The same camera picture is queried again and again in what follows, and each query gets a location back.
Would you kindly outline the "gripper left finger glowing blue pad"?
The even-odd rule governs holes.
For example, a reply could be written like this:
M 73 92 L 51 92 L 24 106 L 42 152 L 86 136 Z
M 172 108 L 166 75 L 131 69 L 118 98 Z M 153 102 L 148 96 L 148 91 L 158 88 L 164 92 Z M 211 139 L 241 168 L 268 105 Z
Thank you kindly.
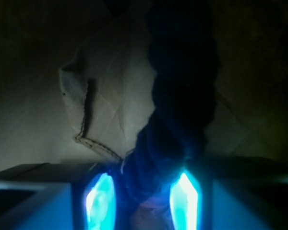
M 114 230 L 117 195 L 112 169 L 85 165 L 72 183 L 72 215 L 75 230 Z

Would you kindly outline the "gripper right finger glowing blue pad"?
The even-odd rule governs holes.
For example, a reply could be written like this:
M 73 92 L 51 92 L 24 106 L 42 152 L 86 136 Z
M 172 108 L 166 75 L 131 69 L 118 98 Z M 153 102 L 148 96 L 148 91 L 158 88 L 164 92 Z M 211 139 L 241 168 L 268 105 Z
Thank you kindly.
M 211 230 L 212 193 L 212 176 L 208 165 L 189 162 L 169 191 L 173 229 Z

